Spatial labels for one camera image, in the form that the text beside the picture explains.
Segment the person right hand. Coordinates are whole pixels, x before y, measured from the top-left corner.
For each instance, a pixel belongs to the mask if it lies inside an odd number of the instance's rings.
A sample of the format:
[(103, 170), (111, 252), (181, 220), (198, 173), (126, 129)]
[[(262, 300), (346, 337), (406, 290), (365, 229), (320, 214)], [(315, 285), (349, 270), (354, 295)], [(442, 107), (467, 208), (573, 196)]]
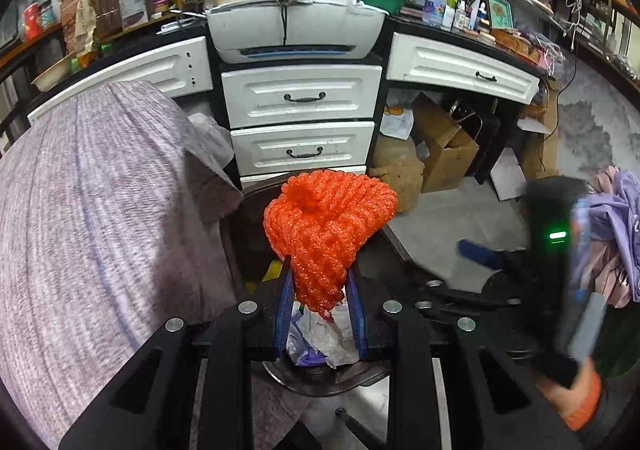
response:
[(574, 383), (566, 388), (550, 378), (536, 378), (536, 387), (550, 401), (556, 413), (573, 432), (584, 428), (594, 417), (602, 392), (602, 380), (593, 360), (585, 358)]

